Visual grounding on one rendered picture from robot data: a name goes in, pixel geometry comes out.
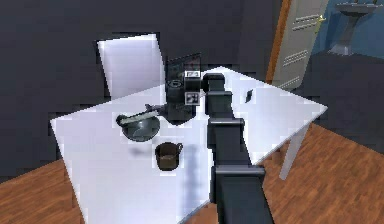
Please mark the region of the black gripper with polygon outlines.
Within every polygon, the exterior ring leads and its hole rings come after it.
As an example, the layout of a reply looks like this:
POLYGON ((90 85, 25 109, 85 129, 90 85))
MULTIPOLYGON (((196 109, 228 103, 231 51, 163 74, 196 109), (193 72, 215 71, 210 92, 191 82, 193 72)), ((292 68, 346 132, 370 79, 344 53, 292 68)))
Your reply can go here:
POLYGON ((145 104, 146 111, 132 116, 119 115, 116 122, 119 126, 156 117, 158 113, 166 113, 166 120, 172 125, 181 125, 196 116, 196 107, 185 104, 184 81, 173 79, 166 82, 166 102, 164 105, 145 104))

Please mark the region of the dark grey bowl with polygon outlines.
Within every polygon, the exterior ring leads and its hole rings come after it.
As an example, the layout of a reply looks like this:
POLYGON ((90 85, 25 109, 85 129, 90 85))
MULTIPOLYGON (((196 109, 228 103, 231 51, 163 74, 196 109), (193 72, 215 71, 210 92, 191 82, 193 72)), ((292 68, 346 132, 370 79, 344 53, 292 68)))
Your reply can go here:
POLYGON ((146 142, 151 140, 160 130, 160 121, 157 117, 146 118, 140 121, 123 124, 122 132, 131 141, 146 142))

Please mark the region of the white chair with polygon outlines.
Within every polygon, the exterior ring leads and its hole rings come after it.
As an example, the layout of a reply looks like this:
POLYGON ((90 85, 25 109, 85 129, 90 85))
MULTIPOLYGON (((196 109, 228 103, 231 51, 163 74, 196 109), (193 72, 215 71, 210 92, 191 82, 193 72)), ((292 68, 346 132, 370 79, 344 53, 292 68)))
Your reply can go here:
POLYGON ((97 49, 112 99, 164 83, 164 63, 155 34, 100 40, 97 49))

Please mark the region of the brown mug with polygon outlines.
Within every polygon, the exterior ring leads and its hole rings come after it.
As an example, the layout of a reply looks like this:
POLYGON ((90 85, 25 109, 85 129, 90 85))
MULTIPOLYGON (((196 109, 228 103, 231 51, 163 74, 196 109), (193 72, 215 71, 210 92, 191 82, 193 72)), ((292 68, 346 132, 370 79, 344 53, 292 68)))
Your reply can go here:
POLYGON ((164 142, 155 148, 157 166, 161 171, 172 171, 179 166, 182 143, 164 142))

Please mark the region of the black laptop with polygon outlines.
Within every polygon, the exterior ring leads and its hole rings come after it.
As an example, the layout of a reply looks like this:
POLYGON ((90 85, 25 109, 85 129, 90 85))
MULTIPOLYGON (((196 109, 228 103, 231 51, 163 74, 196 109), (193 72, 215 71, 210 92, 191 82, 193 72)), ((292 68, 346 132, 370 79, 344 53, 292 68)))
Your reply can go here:
POLYGON ((181 79, 185 71, 201 70, 201 54, 194 53, 168 60, 165 64, 165 80, 181 79))

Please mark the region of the white table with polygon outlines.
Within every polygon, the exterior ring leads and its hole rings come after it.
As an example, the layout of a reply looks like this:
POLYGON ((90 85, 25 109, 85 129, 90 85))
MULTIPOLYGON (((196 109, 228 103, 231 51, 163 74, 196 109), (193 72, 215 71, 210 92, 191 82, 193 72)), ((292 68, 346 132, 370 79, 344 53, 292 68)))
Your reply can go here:
MULTIPOLYGON (((327 109, 228 68, 218 71, 233 95, 235 116, 245 121, 244 140, 254 164, 285 142, 299 147, 309 124, 327 109), (245 103, 251 89, 252 99, 245 103)), ((147 142, 130 141, 116 123, 120 114, 165 101, 165 88, 158 86, 52 120, 85 224, 182 224, 208 203, 213 161, 203 105, 180 126, 163 121, 147 142), (183 144, 175 170, 157 166, 155 148, 164 142, 183 144)))

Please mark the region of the grey room door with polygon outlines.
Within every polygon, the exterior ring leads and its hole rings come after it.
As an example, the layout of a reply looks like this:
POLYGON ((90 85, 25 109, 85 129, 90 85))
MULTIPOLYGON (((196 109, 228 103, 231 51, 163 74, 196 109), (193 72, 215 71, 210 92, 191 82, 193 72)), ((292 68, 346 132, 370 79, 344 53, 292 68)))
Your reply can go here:
POLYGON ((304 78, 329 0, 292 0, 280 45, 272 84, 291 91, 304 78))

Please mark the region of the grey pedestal sink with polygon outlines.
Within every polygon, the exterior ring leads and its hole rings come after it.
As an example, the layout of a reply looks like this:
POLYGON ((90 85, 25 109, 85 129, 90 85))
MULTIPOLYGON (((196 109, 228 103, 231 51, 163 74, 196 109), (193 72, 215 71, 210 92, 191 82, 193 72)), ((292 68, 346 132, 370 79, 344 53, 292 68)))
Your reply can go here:
POLYGON ((384 4, 378 4, 377 0, 372 3, 338 3, 335 8, 348 18, 347 25, 336 44, 329 50, 330 54, 339 56, 351 56, 353 54, 351 41, 357 25, 357 22, 364 16, 373 14, 378 8, 384 7, 384 4))

